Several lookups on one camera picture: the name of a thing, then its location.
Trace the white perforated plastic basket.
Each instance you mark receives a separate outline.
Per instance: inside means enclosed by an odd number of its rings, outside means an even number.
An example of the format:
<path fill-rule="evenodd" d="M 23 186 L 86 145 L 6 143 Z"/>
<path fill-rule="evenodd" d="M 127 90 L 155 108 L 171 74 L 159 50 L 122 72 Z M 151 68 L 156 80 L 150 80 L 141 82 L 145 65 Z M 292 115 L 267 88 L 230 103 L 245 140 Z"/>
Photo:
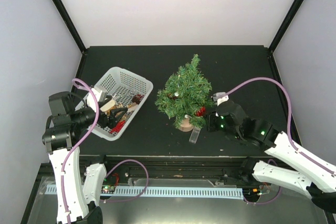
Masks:
<path fill-rule="evenodd" d="M 100 138 L 104 138 L 108 141 L 115 141 L 121 137 L 133 118 L 139 112 L 141 106 L 144 105 L 146 99 L 153 90 L 153 83 L 129 70 L 112 67 L 99 79 L 96 85 L 106 88 L 108 95 L 112 96 L 115 93 L 122 95 L 122 97 L 116 101 L 116 105 L 122 105 L 123 107 L 132 104 L 132 98 L 135 95 L 140 94 L 143 96 L 140 104 L 138 104 L 138 108 L 131 113 L 126 113 L 120 120 L 125 120 L 125 125 L 119 133 L 115 132 L 110 134 L 111 129 L 109 127 L 101 128 L 99 125 L 96 125 L 92 131 L 93 134 Z"/>

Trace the red gift box ornament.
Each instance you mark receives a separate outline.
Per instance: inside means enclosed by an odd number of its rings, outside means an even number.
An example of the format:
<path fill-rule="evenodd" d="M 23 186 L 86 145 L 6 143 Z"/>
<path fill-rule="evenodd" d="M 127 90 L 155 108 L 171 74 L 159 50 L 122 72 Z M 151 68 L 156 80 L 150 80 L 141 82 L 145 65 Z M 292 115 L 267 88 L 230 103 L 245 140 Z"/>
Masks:
<path fill-rule="evenodd" d="M 206 108 L 203 106 L 197 112 L 196 116 L 204 116 L 206 114 Z"/>

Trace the small green christmas tree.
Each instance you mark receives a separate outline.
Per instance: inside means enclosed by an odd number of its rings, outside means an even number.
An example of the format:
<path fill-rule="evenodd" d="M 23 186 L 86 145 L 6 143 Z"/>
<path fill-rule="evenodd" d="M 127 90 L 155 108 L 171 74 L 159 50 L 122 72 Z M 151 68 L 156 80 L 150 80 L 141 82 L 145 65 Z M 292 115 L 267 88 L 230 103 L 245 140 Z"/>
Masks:
<path fill-rule="evenodd" d="M 191 62 L 178 68 L 165 83 L 163 89 L 156 95 L 157 109 L 174 119 L 174 126 L 182 126 L 184 119 L 188 119 L 192 126 L 203 128 L 206 124 L 204 116 L 196 116 L 201 107 L 212 106 L 210 92 L 212 85 L 199 69 L 200 58 L 195 54 Z M 175 93 L 178 98 L 172 100 L 169 94 Z"/>

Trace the brown pine cone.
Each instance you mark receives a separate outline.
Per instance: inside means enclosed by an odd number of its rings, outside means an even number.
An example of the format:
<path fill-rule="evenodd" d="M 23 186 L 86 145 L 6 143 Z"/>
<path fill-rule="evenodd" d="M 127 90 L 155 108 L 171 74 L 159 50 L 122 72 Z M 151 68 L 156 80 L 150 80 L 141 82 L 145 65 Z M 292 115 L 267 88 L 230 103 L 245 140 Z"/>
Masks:
<path fill-rule="evenodd" d="M 175 95 L 175 93 L 171 93 L 169 94 L 169 98 L 172 100 L 176 100 L 178 98 L 178 96 Z"/>

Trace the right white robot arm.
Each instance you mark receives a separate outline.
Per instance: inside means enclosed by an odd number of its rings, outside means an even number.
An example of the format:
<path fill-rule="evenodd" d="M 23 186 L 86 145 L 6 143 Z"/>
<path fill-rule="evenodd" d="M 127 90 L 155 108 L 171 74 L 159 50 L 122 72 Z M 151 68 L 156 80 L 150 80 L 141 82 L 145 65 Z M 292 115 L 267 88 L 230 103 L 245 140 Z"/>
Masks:
<path fill-rule="evenodd" d="M 221 103 L 207 116 L 210 132 L 222 131 L 239 143 L 256 148 L 290 166 L 271 165 L 246 158 L 233 177 L 247 185 L 271 183 L 296 191 L 317 207 L 335 213 L 335 166 L 316 157 L 298 144 L 291 145 L 288 135 L 261 119 L 250 118 L 232 101 Z"/>

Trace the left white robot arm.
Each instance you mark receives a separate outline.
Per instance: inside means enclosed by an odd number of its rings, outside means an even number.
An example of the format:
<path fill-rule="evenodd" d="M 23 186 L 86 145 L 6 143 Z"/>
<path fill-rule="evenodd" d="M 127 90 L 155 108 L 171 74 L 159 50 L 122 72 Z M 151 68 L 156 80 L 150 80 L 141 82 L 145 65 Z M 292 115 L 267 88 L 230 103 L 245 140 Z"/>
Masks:
<path fill-rule="evenodd" d="M 42 142 L 51 161 L 58 198 L 57 223 L 102 223 L 99 191 L 113 174 L 101 159 L 87 167 L 88 177 L 81 181 L 78 143 L 84 130 L 91 133 L 96 125 L 114 128 L 127 113 L 126 107 L 100 109 L 85 105 L 76 110 L 71 92 L 49 97 L 48 117 Z"/>

